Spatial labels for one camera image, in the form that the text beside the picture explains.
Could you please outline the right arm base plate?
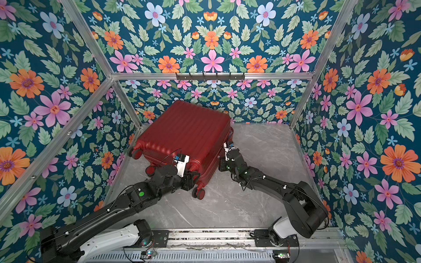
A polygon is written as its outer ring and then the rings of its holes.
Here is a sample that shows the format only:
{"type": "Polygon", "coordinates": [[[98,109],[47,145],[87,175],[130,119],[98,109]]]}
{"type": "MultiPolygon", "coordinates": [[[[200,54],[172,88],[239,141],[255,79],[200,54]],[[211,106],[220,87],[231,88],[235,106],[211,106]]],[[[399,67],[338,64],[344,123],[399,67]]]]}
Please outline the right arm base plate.
{"type": "Polygon", "coordinates": [[[255,229],[250,233],[250,237],[254,239],[256,247],[299,247],[296,235],[280,238],[274,231],[267,229],[255,229]]]}

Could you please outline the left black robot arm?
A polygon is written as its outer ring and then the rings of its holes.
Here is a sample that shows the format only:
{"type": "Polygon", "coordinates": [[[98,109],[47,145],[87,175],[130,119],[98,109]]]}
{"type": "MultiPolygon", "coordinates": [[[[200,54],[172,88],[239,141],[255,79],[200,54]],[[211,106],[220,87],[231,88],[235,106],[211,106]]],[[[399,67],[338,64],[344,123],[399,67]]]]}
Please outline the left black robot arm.
{"type": "Polygon", "coordinates": [[[41,232],[41,261],[43,263],[84,263],[105,252],[132,246],[151,236],[149,224],[138,220],[119,230],[106,229],[141,211],[154,206],[165,195],[178,189],[191,190],[200,174],[177,174],[173,165],[155,170],[152,178],[126,187],[110,204],[67,226],[50,226],[41,232]]]}

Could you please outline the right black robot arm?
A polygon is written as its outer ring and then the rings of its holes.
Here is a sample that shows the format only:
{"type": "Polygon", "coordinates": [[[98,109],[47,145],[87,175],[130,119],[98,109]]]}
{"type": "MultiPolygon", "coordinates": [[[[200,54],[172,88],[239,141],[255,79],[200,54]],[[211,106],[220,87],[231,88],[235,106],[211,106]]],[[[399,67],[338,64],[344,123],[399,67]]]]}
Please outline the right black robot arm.
{"type": "Polygon", "coordinates": [[[268,176],[258,168],[249,166],[239,149],[224,148],[219,170],[229,172],[231,179],[239,183],[243,190],[260,191],[283,203],[287,216],[279,218],[268,228],[268,238],[272,242],[292,235],[310,238],[328,219],[327,209],[308,183],[289,183],[268,176]]]}

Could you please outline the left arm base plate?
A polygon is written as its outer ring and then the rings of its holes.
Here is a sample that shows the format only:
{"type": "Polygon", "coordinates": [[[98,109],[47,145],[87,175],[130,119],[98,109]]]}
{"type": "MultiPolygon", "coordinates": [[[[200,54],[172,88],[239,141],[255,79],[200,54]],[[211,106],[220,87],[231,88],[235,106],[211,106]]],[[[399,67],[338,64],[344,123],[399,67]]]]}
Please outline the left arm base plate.
{"type": "Polygon", "coordinates": [[[165,248],[169,240],[170,231],[151,230],[141,233],[139,240],[132,245],[132,248],[165,248]]]}

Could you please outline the red hard-shell suitcase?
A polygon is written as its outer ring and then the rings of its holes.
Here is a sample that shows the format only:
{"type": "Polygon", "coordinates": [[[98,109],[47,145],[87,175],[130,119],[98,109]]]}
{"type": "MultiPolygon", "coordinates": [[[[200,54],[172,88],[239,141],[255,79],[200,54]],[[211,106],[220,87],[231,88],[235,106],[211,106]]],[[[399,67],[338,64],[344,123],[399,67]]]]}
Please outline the red hard-shell suitcase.
{"type": "Polygon", "coordinates": [[[219,166],[223,146],[232,141],[234,130],[228,114],[178,100],[137,138],[129,149],[135,160],[144,156],[152,175],[165,164],[174,164],[176,155],[189,157],[187,172],[200,174],[192,196],[202,200],[205,186],[219,166]]]}

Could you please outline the aluminium cage frame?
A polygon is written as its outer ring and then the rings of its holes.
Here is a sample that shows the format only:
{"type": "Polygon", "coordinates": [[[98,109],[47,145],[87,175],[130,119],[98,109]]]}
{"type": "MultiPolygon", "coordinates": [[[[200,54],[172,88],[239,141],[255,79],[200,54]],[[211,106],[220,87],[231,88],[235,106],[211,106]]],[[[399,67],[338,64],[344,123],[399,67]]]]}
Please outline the aluminium cage frame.
{"type": "MultiPolygon", "coordinates": [[[[106,94],[110,87],[113,87],[115,92],[120,97],[123,106],[126,108],[136,128],[141,127],[141,122],[137,118],[134,107],[131,105],[128,96],[120,86],[121,80],[176,80],[176,73],[118,73],[115,72],[105,54],[100,49],[98,43],[94,39],[92,33],[89,31],[88,24],[84,19],[82,13],[77,7],[75,1],[62,1],[64,11],[75,24],[79,34],[81,34],[87,48],[93,54],[94,59],[98,62],[99,67],[105,74],[105,79],[99,86],[98,90],[87,99],[80,109],[70,118],[68,123],[59,131],[55,138],[52,139],[43,151],[37,156],[35,161],[29,165],[23,175],[14,183],[10,189],[1,197],[1,222],[5,222],[8,216],[12,213],[14,208],[20,202],[21,197],[27,193],[33,186],[35,181],[40,177],[41,173],[47,168],[50,160],[59,152],[62,146],[70,139],[71,134],[75,133],[79,124],[89,115],[96,103],[106,94]]],[[[350,19],[351,14],[357,1],[344,1],[338,17],[332,27],[330,39],[322,51],[318,62],[316,63],[314,71],[309,73],[244,73],[246,80],[260,80],[260,79],[275,79],[286,80],[289,78],[299,78],[302,80],[310,80],[311,83],[320,77],[322,68],[326,65],[328,58],[335,47],[341,31],[345,24],[350,19]]]]}

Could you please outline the metal hook rail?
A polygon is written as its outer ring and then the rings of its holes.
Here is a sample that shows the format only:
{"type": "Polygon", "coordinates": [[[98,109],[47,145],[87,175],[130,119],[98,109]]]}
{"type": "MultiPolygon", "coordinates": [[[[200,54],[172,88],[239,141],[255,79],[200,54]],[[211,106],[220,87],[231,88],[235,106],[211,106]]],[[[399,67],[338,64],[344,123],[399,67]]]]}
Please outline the metal hook rail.
{"type": "Polygon", "coordinates": [[[244,73],[176,73],[175,76],[179,81],[242,81],[246,79],[244,73]]]}

